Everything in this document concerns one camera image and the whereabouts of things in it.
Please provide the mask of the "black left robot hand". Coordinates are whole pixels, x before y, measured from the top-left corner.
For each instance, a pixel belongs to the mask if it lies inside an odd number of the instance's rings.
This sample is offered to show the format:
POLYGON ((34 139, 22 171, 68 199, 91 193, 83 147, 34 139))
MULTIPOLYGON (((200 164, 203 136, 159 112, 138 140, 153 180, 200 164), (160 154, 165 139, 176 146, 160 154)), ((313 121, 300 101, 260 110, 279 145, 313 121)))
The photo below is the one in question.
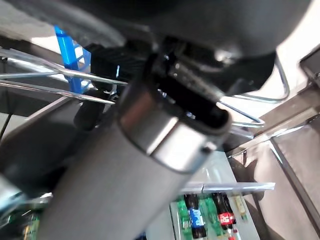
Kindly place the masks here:
POLYGON ((277 47, 306 14, 308 0, 12 0, 86 46, 102 47, 136 77, 161 111, 193 128, 227 132, 217 102, 256 91, 271 75, 277 47))

